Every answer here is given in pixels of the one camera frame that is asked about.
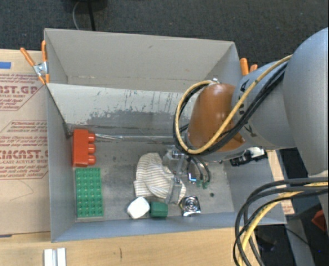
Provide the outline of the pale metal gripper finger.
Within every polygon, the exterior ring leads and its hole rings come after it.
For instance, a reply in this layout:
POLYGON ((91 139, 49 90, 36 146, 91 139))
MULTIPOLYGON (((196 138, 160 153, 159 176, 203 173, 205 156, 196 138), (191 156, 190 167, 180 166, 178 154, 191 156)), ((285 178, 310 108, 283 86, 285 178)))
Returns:
POLYGON ((174 176, 174 178, 171 179, 171 182, 169 184, 166 203, 179 204, 182 198, 181 192, 184 187, 185 185, 183 184, 182 180, 179 177, 174 176))
POLYGON ((182 154, 175 147, 171 147, 162 157, 162 164, 171 172, 179 172, 181 159, 182 154))

